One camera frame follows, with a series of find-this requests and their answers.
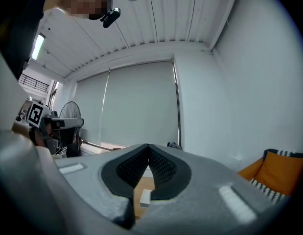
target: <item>person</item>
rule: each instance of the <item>person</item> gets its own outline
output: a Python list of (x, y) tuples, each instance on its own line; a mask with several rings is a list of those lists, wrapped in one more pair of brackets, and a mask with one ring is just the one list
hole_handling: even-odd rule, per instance
[(103, 17), (112, 0), (8, 0), (0, 5), (0, 50), (19, 79), (33, 50), (44, 12), (59, 8), (72, 16), (96, 20)]

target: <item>fluorescent light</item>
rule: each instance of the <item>fluorescent light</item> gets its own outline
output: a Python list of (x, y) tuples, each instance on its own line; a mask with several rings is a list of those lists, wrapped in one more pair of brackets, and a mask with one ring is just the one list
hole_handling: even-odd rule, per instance
[(45, 38), (46, 37), (43, 34), (38, 35), (38, 37), (36, 39), (36, 43), (35, 43), (35, 48), (34, 48), (34, 51), (33, 51), (33, 54), (32, 54), (32, 59), (34, 59), (34, 60), (37, 59), (39, 50), (40, 50)]

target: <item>striped cushion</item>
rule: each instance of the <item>striped cushion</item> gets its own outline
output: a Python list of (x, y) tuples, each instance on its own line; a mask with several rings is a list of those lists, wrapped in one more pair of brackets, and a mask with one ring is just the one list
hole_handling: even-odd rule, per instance
[(270, 188), (268, 188), (267, 186), (265, 186), (262, 183), (259, 183), (256, 179), (252, 179), (250, 181), (250, 183), (255, 186), (256, 188), (258, 188), (259, 190), (261, 190), (266, 196), (268, 196), (268, 198), (274, 203), (276, 204), (279, 200), (283, 199), (285, 197), (284, 194), (281, 194), (279, 192), (275, 192), (273, 190), (271, 190)]
[(265, 160), (265, 157), (267, 156), (267, 153), (272, 152), (281, 156), (287, 156), (291, 158), (303, 158), (303, 153), (299, 152), (291, 152), (291, 151), (283, 151), (283, 150), (276, 150), (276, 149), (267, 149), (263, 153), (263, 160)]

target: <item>ceiling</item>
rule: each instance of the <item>ceiling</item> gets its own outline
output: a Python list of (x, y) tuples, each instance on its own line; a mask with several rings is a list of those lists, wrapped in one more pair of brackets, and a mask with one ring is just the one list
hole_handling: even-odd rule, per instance
[(232, 5), (233, 0), (114, 0), (121, 16), (107, 29), (99, 20), (53, 9), (39, 28), (46, 39), (36, 61), (67, 78), (98, 58), (149, 43), (198, 42), (212, 50)]

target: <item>orange cushion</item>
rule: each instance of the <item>orange cushion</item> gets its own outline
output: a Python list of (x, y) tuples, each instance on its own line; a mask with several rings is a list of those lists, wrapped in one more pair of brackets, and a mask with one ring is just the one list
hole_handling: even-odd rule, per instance
[(263, 165), (263, 158), (260, 158), (253, 164), (249, 165), (248, 167), (238, 172), (238, 175), (242, 176), (248, 181), (251, 181), (256, 176), (262, 165)]
[(303, 158), (291, 158), (268, 152), (255, 179), (286, 196), (292, 195), (303, 173)]

